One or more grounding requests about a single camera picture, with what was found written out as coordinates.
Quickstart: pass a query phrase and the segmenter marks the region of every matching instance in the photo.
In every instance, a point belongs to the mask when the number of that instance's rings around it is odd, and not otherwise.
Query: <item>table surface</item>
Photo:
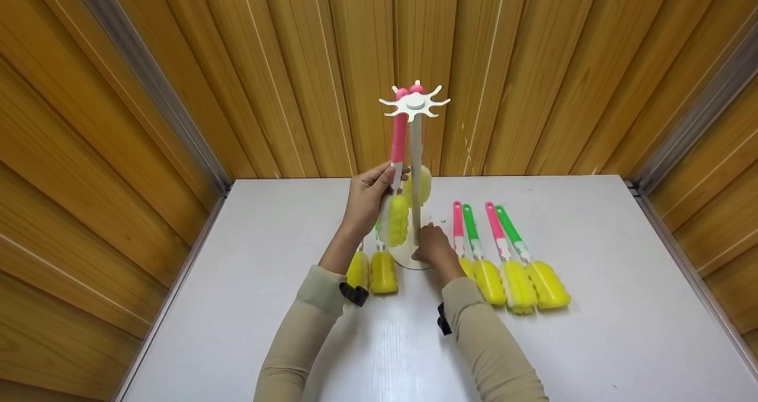
[[[237,181],[126,396],[249,401],[268,346],[339,224],[346,179]],[[617,176],[435,178],[425,214],[448,235],[453,200],[500,203],[558,272],[568,310],[500,310],[552,400],[754,400],[758,384]],[[368,256],[373,240],[366,238]],[[347,305],[305,400],[479,400],[436,326],[431,271],[397,267],[400,293]]]

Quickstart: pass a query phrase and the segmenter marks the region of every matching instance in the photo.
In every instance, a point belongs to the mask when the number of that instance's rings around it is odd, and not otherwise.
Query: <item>wooden wall panel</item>
[[[239,144],[260,178],[281,175],[205,0],[167,0]]]
[[[422,81],[427,91],[441,85],[439,99],[449,95],[452,44],[458,0],[394,0],[396,79],[409,87]],[[422,162],[439,175],[447,107],[434,108],[436,118],[422,121]]]
[[[745,339],[747,347],[753,352],[753,356],[758,359],[758,329],[742,335],[742,338]]]
[[[216,192],[166,120],[160,116],[149,95],[108,35],[103,32],[89,8],[81,0],[43,1],[76,41],[76,45],[100,71],[100,75],[108,81],[111,89],[127,106],[132,116],[140,122],[155,145],[176,168],[195,196],[205,205],[206,210],[210,211],[216,203]]]
[[[93,402],[95,399],[0,380],[0,400],[5,400],[5,402]]]
[[[0,53],[188,245],[194,242],[207,211],[40,0],[0,0]]]
[[[2,164],[0,217],[3,272],[146,334],[166,289]]]
[[[390,157],[391,111],[379,99],[394,99],[392,0],[330,0],[350,130],[358,172]]]
[[[656,210],[663,209],[658,199],[652,200]],[[758,162],[676,230],[674,237],[701,275],[758,243]]]
[[[0,122],[0,161],[171,285],[186,243],[2,60]]]
[[[320,176],[357,173],[329,0],[266,0]]]
[[[484,159],[525,0],[458,0],[441,175]]]
[[[0,378],[110,400],[139,341],[0,273]]]
[[[571,172],[663,0],[595,0],[528,175]]]
[[[653,202],[670,230],[679,229],[758,161],[756,117],[758,80],[753,80],[656,187]]]
[[[650,58],[645,60],[648,65],[643,69],[647,76],[639,78],[635,85],[639,95],[629,97],[621,107],[609,108],[606,116],[618,118],[608,121],[606,126],[601,122],[593,135],[595,141],[590,141],[583,153],[584,159],[577,163],[574,173],[590,173],[597,169],[598,172],[620,173],[624,178],[633,178],[758,17],[756,0],[712,0],[707,11],[705,2],[679,0],[671,4],[684,8],[682,11],[661,14],[668,16],[670,22],[661,21],[660,26],[669,29],[661,29],[658,46],[641,50],[647,51]],[[695,24],[693,16],[698,14],[703,14],[701,22],[661,79],[667,62],[653,58],[666,56],[682,41],[666,33],[675,33]]]
[[[266,0],[208,0],[208,4],[281,177],[319,176]]]
[[[523,175],[550,114],[593,0],[527,0],[512,66],[484,156],[471,174]]]
[[[257,174],[165,0],[119,0],[160,69],[232,178]]]
[[[758,329],[758,245],[705,278],[741,334]]]

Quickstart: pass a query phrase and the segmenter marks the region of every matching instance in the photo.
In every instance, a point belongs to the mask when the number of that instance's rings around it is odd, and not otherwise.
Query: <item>beige sleeve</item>
[[[300,402],[308,374],[345,299],[339,293],[343,275],[314,265],[284,316],[263,361],[254,402]]]
[[[445,317],[482,402],[547,400],[534,368],[474,281],[450,281],[442,289],[442,298]]]

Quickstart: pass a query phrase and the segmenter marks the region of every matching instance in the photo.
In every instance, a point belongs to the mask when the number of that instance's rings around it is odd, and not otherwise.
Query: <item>person's hand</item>
[[[443,286],[455,278],[465,276],[458,254],[450,246],[447,235],[439,226],[432,223],[422,227],[419,234],[419,248],[413,258],[425,262],[439,274]]]
[[[409,168],[403,169],[401,180],[408,180],[409,171]],[[350,192],[340,226],[341,231],[358,239],[371,232],[379,218],[381,198],[389,191],[393,178],[395,169],[390,167],[388,161],[350,180]]]

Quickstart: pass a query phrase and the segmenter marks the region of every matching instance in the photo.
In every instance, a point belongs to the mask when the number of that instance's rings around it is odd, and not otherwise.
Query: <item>green handle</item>
[[[476,224],[474,224],[474,215],[471,213],[471,205],[463,204],[463,221],[466,223],[468,240],[479,240],[479,234],[476,232]]]
[[[511,240],[511,243],[522,242],[521,235],[519,235],[519,232],[516,231],[516,228],[513,226],[511,219],[508,218],[506,210],[503,208],[503,206],[496,205],[495,212],[497,213],[497,217],[500,219],[500,223],[503,225],[503,230],[506,230],[506,235],[508,235],[508,239]]]

